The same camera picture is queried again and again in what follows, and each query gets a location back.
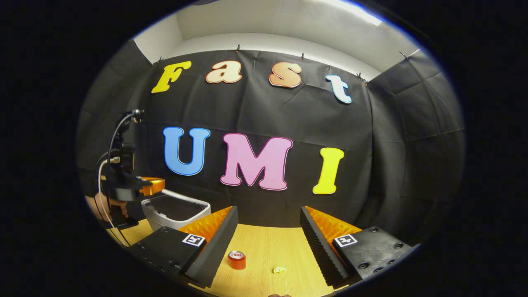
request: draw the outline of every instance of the yellow crumpled paper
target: yellow crumpled paper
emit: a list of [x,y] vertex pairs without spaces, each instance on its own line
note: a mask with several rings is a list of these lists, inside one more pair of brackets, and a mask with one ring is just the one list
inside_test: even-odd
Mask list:
[[272,270],[273,273],[283,273],[284,271],[286,271],[286,268],[280,266],[277,266]]

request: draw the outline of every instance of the person's arm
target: person's arm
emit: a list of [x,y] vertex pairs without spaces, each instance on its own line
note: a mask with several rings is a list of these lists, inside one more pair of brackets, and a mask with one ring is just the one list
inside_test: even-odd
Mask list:
[[[103,204],[101,204],[101,200],[99,199],[99,193],[96,193],[95,197],[89,197],[89,196],[84,196],[84,197],[86,198],[86,203],[88,203],[92,213],[95,215],[96,218],[104,220],[104,221],[108,221],[108,218],[103,211],[103,208],[104,208],[104,210],[108,214],[108,217],[110,218],[110,220],[112,220],[112,216],[110,215],[110,208],[108,207],[108,202],[107,202],[105,195],[102,195]],[[110,204],[119,206],[121,208],[121,213],[125,216],[125,218],[128,218],[126,201],[117,201],[114,199],[110,199]]]

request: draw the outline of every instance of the white wall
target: white wall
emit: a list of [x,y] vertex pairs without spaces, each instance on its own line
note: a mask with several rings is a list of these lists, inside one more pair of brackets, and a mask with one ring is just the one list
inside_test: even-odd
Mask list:
[[168,58],[167,55],[183,43],[176,13],[153,24],[134,37],[134,41],[151,63],[158,61],[159,57]]
[[[177,43],[171,52],[162,56],[167,59],[196,52],[235,50],[238,44],[240,44],[240,50],[271,51],[298,57],[304,53],[306,59],[338,67],[354,75],[361,72],[361,77],[366,80],[371,80],[380,74],[378,70],[364,62],[324,45],[303,39],[263,33],[230,33],[193,38]],[[146,53],[142,47],[139,45],[138,47],[149,58],[147,53],[150,52]]]

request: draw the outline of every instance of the ceiling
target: ceiling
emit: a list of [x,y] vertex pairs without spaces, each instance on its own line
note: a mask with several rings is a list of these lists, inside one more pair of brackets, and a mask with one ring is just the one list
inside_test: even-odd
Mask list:
[[419,47],[397,27],[375,26],[329,0],[217,0],[176,13],[183,40],[226,33],[267,33],[312,41],[384,72]]

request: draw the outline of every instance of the blue letter u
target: blue letter u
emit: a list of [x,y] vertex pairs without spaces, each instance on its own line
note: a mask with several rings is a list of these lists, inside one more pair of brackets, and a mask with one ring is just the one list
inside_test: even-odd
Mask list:
[[178,152],[183,129],[168,127],[163,130],[163,135],[165,135],[165,163],[170,170],[180,175],[195,175],[202,170],[205,139],[211,135],[209,130],[193,128],[189,131],[189,135],[193,138],[193,160],[189,164],[180,161]]

